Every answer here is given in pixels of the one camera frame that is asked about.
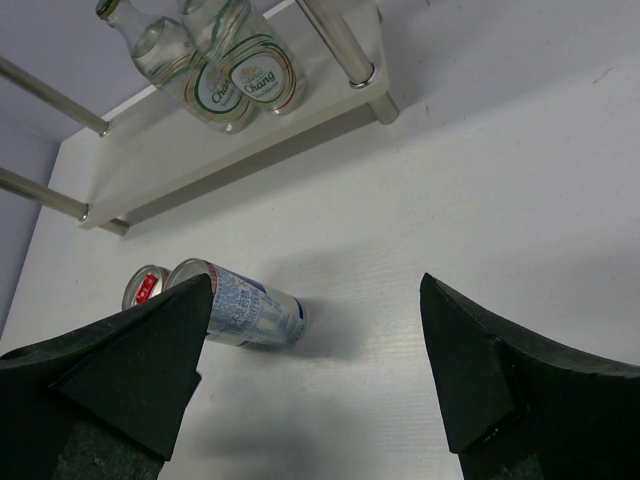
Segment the clear Chang bottle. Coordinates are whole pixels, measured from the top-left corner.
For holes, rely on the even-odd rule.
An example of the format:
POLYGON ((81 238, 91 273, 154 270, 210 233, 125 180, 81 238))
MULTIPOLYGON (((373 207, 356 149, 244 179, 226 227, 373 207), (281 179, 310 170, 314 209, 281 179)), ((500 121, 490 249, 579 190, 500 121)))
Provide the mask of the clear Chang bottle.
POLYGON ((197 50, 256 107, 273 115, 297 110, 307 77, 293 51, 246 0, 184 0, 181 21, 197 50))
POLYGON ((176 20, 118 0, 98 2, 96 15, 124 38, 143 77, 210 128, 233 135, 255 120, 255 107, 196 50, 176 20))

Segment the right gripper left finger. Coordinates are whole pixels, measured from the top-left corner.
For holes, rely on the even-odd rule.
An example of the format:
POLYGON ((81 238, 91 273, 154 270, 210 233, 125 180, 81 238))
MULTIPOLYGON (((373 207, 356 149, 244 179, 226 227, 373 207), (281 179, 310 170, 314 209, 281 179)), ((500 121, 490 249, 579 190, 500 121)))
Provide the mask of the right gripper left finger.
POLYGON ((205 275, 1 357, 4 479, 156 479, 201 376, 205 275))

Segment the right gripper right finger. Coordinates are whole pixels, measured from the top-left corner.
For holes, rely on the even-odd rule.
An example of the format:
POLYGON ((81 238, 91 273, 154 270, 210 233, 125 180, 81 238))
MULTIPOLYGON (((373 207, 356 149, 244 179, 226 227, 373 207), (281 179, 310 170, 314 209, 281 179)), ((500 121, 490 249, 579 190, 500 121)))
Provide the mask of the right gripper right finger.
POLYGON ((464 478, 638 478, 637 366, 537 334, 430 274, 420 312, 464 478))

